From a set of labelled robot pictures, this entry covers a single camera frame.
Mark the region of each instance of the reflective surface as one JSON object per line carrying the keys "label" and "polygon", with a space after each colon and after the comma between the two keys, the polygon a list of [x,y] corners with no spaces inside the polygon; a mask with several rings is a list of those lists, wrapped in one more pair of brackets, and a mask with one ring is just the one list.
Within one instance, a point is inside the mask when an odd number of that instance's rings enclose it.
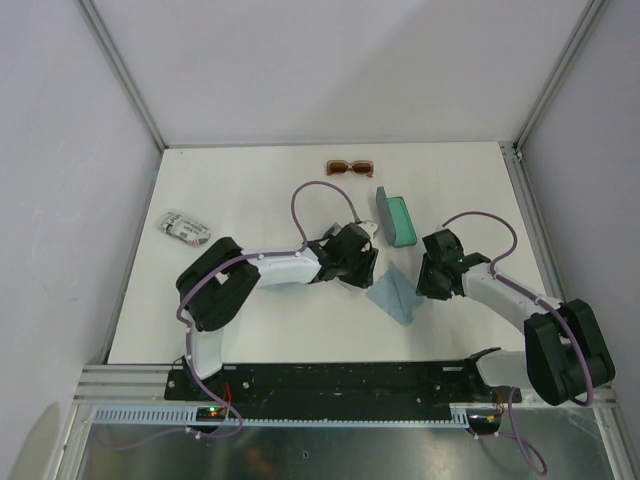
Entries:
{"label": "reflective surface", "polygon": [[[590,410],[519,410],[519,431],[543,454],[548,478],[613,478]],[[474,440],[464,430],[248,427],[225,440],[183,433],[137,449],[167,427],[94,426],[81,479],[478,479],[538,478],[512,440]],[[508,431],[508,422],[502,426]]]}

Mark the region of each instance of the robotic arm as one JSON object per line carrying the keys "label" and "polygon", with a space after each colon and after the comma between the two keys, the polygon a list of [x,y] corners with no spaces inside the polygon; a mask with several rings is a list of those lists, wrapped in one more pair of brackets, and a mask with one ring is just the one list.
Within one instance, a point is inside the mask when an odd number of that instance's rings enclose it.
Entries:
{"label": "robotic arm", "polygon": [[215,242],[176,282],[182,301],[209,272],[236,257],[247,257],[216,275],[187,303],[196,331],[190,336],[194,374],[205,379],[222,368],[223,327],[238,313],[254,288],[307,284],[335,278],[359,288],[373,283],[378,250],[372,222],[329,230],[296,252],[245,250],[230,237]]}
{"label": "robotic arm", "polygon": [[469,297],[505,318],[525,336],[525,352],[491,351],[478,360],[478,370],[487,385],[533,387],[551,405],[586,391],[574,347],[546,307],[567,320],[585,357],[593,386],[613,379],[613,362],[587,303],[562,303],[546,295],[529,294],[531,289],[503,273],[498,279],[491,272],[490,260],[480,253],[465,255],[460,240],[448,229],[422,241],[426,253],[418,280],[419,295],[438,300],[454,295]]}

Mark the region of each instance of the sunglasses lens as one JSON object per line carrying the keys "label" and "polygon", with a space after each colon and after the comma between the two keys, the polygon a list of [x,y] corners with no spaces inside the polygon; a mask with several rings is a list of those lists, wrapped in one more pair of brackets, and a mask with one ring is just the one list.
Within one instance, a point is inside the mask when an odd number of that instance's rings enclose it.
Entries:
{"label": "sunglasses lens", "polygon": [[353,171],[362,175],[371,173],[372,167],[373,165],[371,165],[369,162],[354,162],[352,165]]}
{"label": "sunglasses lens", "polygon": [[330,173],[345,173],[349,170],[349,165],[345,162],[329,162],[327,169]]}

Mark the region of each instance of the blue cloth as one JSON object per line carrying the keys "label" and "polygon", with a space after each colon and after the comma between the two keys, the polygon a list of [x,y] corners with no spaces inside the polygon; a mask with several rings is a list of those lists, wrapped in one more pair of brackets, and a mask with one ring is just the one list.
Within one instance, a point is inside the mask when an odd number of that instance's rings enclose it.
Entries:
{"label": "blue cloth", "polygon": [[405,327],[413,322],[413,311],[424,303],[424,297],[416,295],[416,287],[393,263],[369,287],[367,298]]}

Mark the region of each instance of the sunglasses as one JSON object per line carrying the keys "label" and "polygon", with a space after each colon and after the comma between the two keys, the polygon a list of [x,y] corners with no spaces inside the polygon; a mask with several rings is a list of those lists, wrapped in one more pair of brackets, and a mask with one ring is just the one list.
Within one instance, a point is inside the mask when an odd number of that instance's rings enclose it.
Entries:
{"label": "sunglasses", "polygon": [[352,163],[344,160],[329,160],[327,162],[327,175],[347,173],[349,170],[358,175],[373,177],[373,162],[369,160],[356,160]]}

